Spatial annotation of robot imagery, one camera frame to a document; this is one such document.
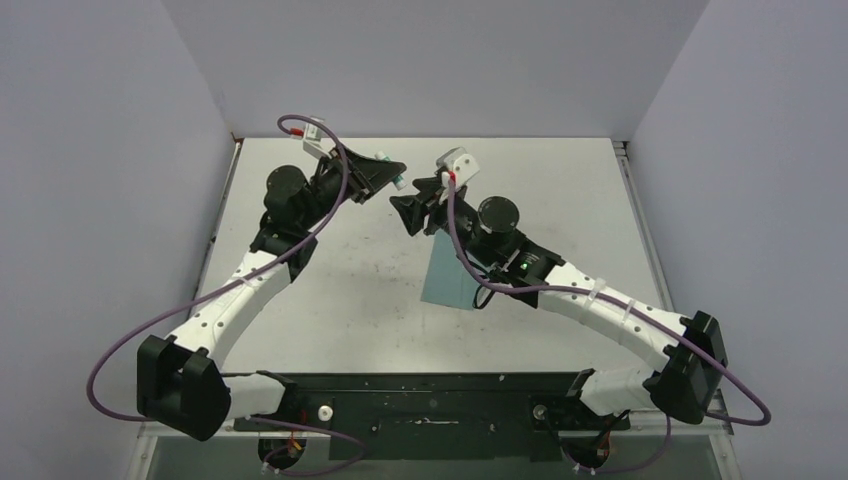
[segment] white table surface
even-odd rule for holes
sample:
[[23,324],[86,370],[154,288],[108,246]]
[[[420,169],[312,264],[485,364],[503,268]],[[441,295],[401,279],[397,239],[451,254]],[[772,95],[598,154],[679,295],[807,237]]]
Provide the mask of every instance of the white table surface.
[[[353,138],[354,151],[385,151],[406,163],[410,184],[388,186],[365,205],[346,203],[319,235],[297,281],[274,298],[239,339],[225,371],[510,372],[615,368],[639,360],[568,318],[503,296],[483,311],[421,302],[433,237],[410,238],[389,205],[413,194],[411,180],[431,176],[455,146],[482,171],[467,200],[513,200],[519,228],[587,274],[659,305],[642,244],[608,139]],[[264,211],[265,180],[283,164],[311,175],[315,160],[299,141],[244,141],[234,170],[202,292],[219,286],[253,240]]]

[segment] white connector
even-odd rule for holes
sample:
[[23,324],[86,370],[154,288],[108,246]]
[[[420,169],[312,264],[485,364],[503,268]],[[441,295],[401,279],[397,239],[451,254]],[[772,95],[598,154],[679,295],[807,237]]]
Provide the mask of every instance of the white connector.
[[477,164],[477,160],[463,147],[448,150],[447,153],[436,160],[436,166],[447,169],[447,172],[442,172],[442,186],[445,187],[445,190],[439,198],[439,203],[444,203],[448,199],[448,182],[451,178],[453,178],[456,189],[459,191],[474,175],[480,172],[480,165]]

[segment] white wall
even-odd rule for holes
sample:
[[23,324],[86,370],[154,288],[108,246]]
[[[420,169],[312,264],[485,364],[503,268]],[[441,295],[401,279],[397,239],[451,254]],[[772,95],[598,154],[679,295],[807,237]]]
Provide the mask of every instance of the white wall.
[[629,139],[707,0],[163,0],[240,136]]
[[675,306],[719,318],[774,410],[736,428],[746,478],[848,472],[846,22],[844,0],[712,0],[630,148]]
[[[0,478],[122,478],[84,383],[189,298],[232,140],[158,1],[0,2]],[[99,383],[134,411],[134,348]]]

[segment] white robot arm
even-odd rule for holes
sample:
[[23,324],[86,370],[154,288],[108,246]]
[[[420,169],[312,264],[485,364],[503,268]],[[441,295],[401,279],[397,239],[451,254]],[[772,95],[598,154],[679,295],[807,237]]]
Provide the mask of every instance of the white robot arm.
[[[649,312],[649,320],[686,338],[726,366],[721,330],[713,317],[698,312],[688,318],[662,311],[610,288],[602,279],[591,278],[518,230],[518,208],[507,198],[489,197],[478,208],[471,207],[464,196],[479,167],[464,149],[451,150],[436,163],[438,171],[433,178],[413,181],[417,195],[390,199],[410,235],[421,230],[425,234],[451,233],[457,256],[469,272],[474,267],[467,254],[482,263],[489,279],[497,284],[476,278],[484,286],[489,283],[491,289],[531,307],[574,319],[644,361],[644,365],[623,370],[581,372],[569,395],[599,416],[659,408],[683,422],[703,420],[721,373],[689,349],[678,348],[677,340],[646,323],[641,312]],[[446,201],[449,183],[455,195]]]
[[[137,409],[198,440],[206,440],[228,419],[270,414],[281,408],[291,382],[269,372],[224,376],[218,367],[265,305],[290,285],[317,245],[309,229],[334,208],[342,187],[339,148],[348,158],[345,200],[364,203],[389,183],[398,184],[402,163],[374,159],[343,146],[325,151],[313,125],[299,131],[304,150],[318,158],[307,180],[287,165],[267,181],[266,212],[250,249],[226,284],[240,283],[212,299],[165,339],[149,336],[137,354]],[[306,242],[288,260],[272,263]]]

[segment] purple cable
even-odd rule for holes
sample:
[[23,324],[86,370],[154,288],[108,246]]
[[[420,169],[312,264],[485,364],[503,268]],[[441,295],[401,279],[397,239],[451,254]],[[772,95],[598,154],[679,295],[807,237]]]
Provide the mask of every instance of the purple cable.
[[[320,233],[321,230],[324,230],[324,227],[326,227],[327,224],[330,223],[330,220],[333,219],[333,216],[335,216],[336,211],[339,209],[339,206],[344,202],[344,199],[345,199],[345,193],[347,192],[347,184],[348,184],[348,177],[350,176],[350,171],[349,171],[349,168],[348,168],[347,154],[345,153],[345,149],[344,149],[344,146],[342,145],[342,141],[339,140],[339,137],[337,137],[335,133],[330,131],[322,123],[317,122],[317,121],[315,121],[315,120],[313,120],[309,117],[305,117],[303,115],[283,115],[282,117],[279,118],[279,120],[277,120],[277,126],[280,127],[280,130],[282,130],[284,133],[291,135],[291,132],[288,129],[283,127],[284,122],[291,121],[291,120],[306,122],[306,123],[315,125],[320,130],[322,130],[324,133],[326,133],[327,136],[330,137],[333,140],[333,142],[336,143],[336,146],[338,147],[338,150],[339,150],[339,155],[341,156],[341,159],[342,159],[342,162],[341,162],[342,163],[342,184],[341,184],[341,187],[339,188],[339,194],[336,196],[336,202],[333,204],[333,207],[330,208],[330,212],[327,213],[327,216],[324,218],[324,220],[320,224],[318,224],[317,227],[315,227],[315,230],[313,230],[300,243],[298,243],[297,245],[295,245],[294,247],[289,249],[284,254],[282,254],[279,257],[275,258],[274,260],[268,262],[268,264],[256,269],[256,271],[250,272],[249,274],[242,277],[244,280],[250,280],[254,277],[258,277],[259,275],[262,275],[263,273],[265,273],[268,270],[270,270],[271,268],[273,268],[275,265],[285,262],[286,260],[291,258],[292,255],[294,255],[301,248],[303,248],[306,244],[308,244],[309,242],[314,240],[315,237],[318,236],[318,233]],[[103,415],[106,415],[107,417],[114,418],[116,420],[124,420],[124,421],[127,421],[127,422],[144,422],[144,421],[147,421],[147,420],[151,420],[150,418],[142,417],[142,416],[139,416],[139,415],[127,415],[127,414],[124,414],[124,413],[119,413],[119,412],[116,412],[114,410],[109,409],[108,407],[106,407],[105,405],[100,403],[100,400],[97,399],[97,396],[94,393],[94,380],[97,378],[97,374],[100,373],[100,370],[103,368],[103,365],[106,364],[106,362],[109,360],[109,358],[111,358],[112,355],[114,355],[115,352],[117,352],[119,348],[124,346],[127,342],[132,340],[133,337],[135,337],[139,333],[147,330],[148,328],[152,327],[153,325],[156,325],[157,323],[159,323],[159,322],[161,322],[161,321],[163,321],[167,318],[170,318],[170,317],[172,317],[172,316],[174,316],[174,315],[176,315],[176,314],[178,314],[182,311],[188,310],[191,307],[194,307],[196,305],[200,305],[203,302],[207,302],[209,300],[212,300],[213,298],[219,297],[219,296],[223,295],[224,293],[232,290],[233,288],[235,288],[235,287],[237,287],[241,284],[242,284],[241,281],[235,281],[235,282],[229,283],[227,285],[224,285],[223,287],[218,288],[217,290],[213,290],[213,291],[207,293],[206,295],[203,295],[201,297],[197,297],[197,298],[195,298],[194,300],[192,300],[188,303],[185,303],[185,304],[180,305],[178,307],[174,307],[174,308],[168,310],[167,312],[162,313],[159,316],[144,322],[143,324],[139,325],[138,327],[136,327],[135,329],[133,329],[132,331],[130,331],[129,333],[127,333],[126,335],[121,337],[117,342],[115,342],[111,347],[109,347],[106,350],[106,352],[100,357],[99,360],[97,360],[97,363],[95,363],[94,367],[91,369],[91,373],[88,374],[88,381],[85,384],[85,394],[88,397],[88,402],[91,403],[91,406],[94,407],[98,412],[102,413]]]
[[[660,448],[658,448],[657,451],[654,452],[653,455],[651,455],[650,457],[645,459],[642,463],[637,463],[636,465],[630,465],[628,467],[595,469],[594,474],[630,473],[630,472],[635,472],[637,470],[642,470],[643,468],[648,468],[651,465],[653,465],[654,462],[659,460],[660,457],[663,456],[663,454],[665,454],[666,450],[668,450],[668,447],[670,445],[671,445],[671,417],[666,415],[665,416],[665,438],[663,438],[663,444],[660,445]],[[586,468],[583,465],[580,465],[579,463],[575,462],[574,459],[571,458],[571,455],[569,455],[568,453],[566,453],[565,456],[568,457],[568,459],[571,460],[571,463],[576,465],[579,470],[581,470],[583,472],[589,472],[589,473],[592,472],[591,468]]]
[[[341,433],[341,432],[334,432],[332,430],[325,430],[323,428],[310,427],[309,425],[299,425],[297,423],[281,422],[279,420],[271,420],[269,418],[262,418],[262,417],[250,417],[250,420],[257,422],[257,423],[264,423],[266,425],[272,425],[272,426],[275,426],[275,427],[288,428],[289,430],[303,430],[304,432],[322,433],[324,435],[329,435],[331,437],[336,437],[336,438],[344,440],[346,442],[350,442],[350,443],[352,443],[352,444],[354,444],[354,445],[356,445],[360,448],[359,453],[356,454],[355,456],[345,460],[342,463],[339,463],[337,465],[331,465],[327,468],[322,468],[320,470],[312,470],[310,472],[290,472],[290,471],[287,471],[287,470],[280,470],[280,474],[287,476],[287,477],[317,477],[319,475],[326,475],[328,473],[337,472],[337,471],[339,471],[343,468],[349,467],[349,466],[353,465],[354,463],[362,460],[362,458],[365,457],[365,453],[368,449],[368,447],[365,445],[365,443],[362,442],[362,440],[359,440],[357,438],[353,438],[350,435],[346,435],[346,434]],[[274,457],[274,455],[277,455],[278,453],[280,453],[280,452],[282,452],[283,450],[286,450],[286,449],[288,449],[288,445],[283,445],[280,448],[277,448],[277,449],[274,449],[274,450],[268,452],[268,455],[265,455],[265,458],[262,459],[262,462],[268,463],[268,460],[270,460],[272,457]]]
[[[487,281],[486,279],[482,278],[477,273],[477,271],[474,269],[474,267],[471,266],[471,263],[468,261],[468,257],[465,256],[465,250],[462,248],[462,244],[459,241],[459,236],[456,233],[456,224],[455,224],[456,218],[455,218],[455,213],[454,213],[454,205],[456,204],[455,199],[454,199],[454,196],[456,195],[456,185],[455,185],[453,180],[450,180],[448,182],[448,193],[449,193],[448,194],[448,230],[450,231],[451,241],[453,242],[453,247],[456,250],[456,256],[459,257],[459,261],[465,267],[465,270],[467,270],[468,273],[471,274],[471,277],[474,278],[474,280],[477,281],[477,283],[479,283],[480,285],[483,285],[484,287],[488,288],[489,290],[491,290],[493,292],[505,293],[505,294],[508,294],[508,295],[516,295],[516,294],[519,294],[519,293],[544,292],[544,291],[566,292],[566,293],[573,293],[573,294],[577,294],[577,295],[589,295],[589,294],[592,293],[591,290],[587,290],[585,288],[569,287],[569,286],[565,286],[565,285],[532,285],[532,286],[529,286],[529,287],[505,287],[503,285],[491,283],[491,282]],[[623,301],[621,301],[621,300],[619,300],[615,297],[606,295],[604,293],[598,293],[597,298],[599,298],[600,300],[603,300],[607,303],[611,303],[611,304],[621,308],[622,310],[627,308],[627,303],[625,303],[625,302],[623,302]],[[761,418],[759,420],[750,420],[750,419],[747,419],[747,418],[737,418],[737,417],[731,417],[729,415],[723,415],[723,414],[720,414],[720,413],[711,413],[711,412],[706,412],[705,413],[706,416],[708,416],[710,418],[715,418],[715,419],[718,419],[718,420],[731,422],[731,423],[738,423],[738,424],[741,424],[741,425],[750,425],[750,426],[754,426],[754,427],[760,427],[760,426],[768,425],[768,423],[771,422],[771,411],[766,406],[766,404],[762,400],[760,400],[760,398],[758,396],[756,396],[754,394],[754,392],[751,391],[750,388],[748,388],[744,383],[742,383],[742,381],[739,380],[739,378],[736,377],[736,375],[731,373],[724,365],[719,363],[718,360],[716,360],[712,356],[710,356],[709,353],[705,352],[703,349],[701,349],[700,347],[698,347],[697,345],[695,345],[694,343],[692,343],[688,339],[678,335],[677,332],[671,330],[670,328],[666,327],[665,325],[661,324],[660,322],[654,320],[653,318],[651,318],[647,314],[639,311],[638,309],[631,308],[630,313],[633,316],[635,316],[636,318],[644,321],[648,325],[656,328],[657,330],[659,330],[659,331],[665,333],[666,335],[668,335],[669,337],[673,338],[678,343],[680,343],[684,347],[688,348],[692,353],[694,353],[695,355],[700,357],[701,360],[710,364],[711,367],[718,370],[719,373],[721,373],[725,378],[730,380],[730,383],[735,385],[736,388],[738,388],[742,393],[744,393],[745,396],[748,397],[760,409],[760,411],[763,412],[763,418]]]

